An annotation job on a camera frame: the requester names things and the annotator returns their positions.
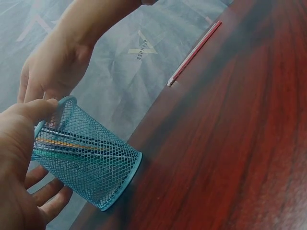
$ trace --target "hand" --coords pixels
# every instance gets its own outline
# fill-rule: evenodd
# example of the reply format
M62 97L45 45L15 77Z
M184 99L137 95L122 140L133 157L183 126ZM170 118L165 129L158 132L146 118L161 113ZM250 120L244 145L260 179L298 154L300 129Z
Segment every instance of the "hand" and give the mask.
M72 191L58 179L32 195L27 192L47 174L42 166L27 173L34 142L34 125L48 119L55 112L57 104L54 99L40 99L15 104L0 114L1 229L45 229L47 223L69 202Z
M92 50L55 29L25 61L18 102L43 98L44 94L46 100L69 95L84 76Z

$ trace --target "wooden table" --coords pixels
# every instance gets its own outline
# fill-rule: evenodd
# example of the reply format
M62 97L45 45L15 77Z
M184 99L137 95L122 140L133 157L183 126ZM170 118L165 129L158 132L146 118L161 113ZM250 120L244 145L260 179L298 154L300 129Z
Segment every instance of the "wooden table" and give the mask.
M129 143L142 165L72 229L307 229L307 0L235 0Z

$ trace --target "red pencil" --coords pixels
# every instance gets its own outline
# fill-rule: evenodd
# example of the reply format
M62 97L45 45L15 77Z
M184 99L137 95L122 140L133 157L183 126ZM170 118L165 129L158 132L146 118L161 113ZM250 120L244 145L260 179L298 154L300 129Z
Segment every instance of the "red pencil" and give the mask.
M187 58L181 63L178 69L175 71L173 76L168 80L167 85L171 86L174 81L178 78L184 68L190 63L190 61L194 58L194 56L198 53L198 51L202 48L202 46L209 40L211 35L217 30L217 28L222 24L221 21L217 21L212 25L210 30L205 34L205 36L200 40L200 42L194 47L192 52L187 56Z

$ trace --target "fingernail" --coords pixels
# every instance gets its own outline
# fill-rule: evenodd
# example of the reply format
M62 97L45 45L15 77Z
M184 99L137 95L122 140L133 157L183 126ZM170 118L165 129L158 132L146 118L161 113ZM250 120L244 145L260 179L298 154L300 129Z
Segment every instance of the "fingernail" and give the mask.
M53 104L54 106L58 106L58 101L54 98L49 99L48 102Z

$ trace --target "blue mesh pencil cup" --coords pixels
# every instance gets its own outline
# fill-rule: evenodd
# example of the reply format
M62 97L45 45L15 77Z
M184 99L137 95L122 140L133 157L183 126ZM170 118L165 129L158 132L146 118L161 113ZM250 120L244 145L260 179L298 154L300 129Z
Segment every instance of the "blue mesh pencil cup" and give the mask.
M77 106L59 101L51 120L35 128L32 159L81 197L107 210L136 173L142 154Z

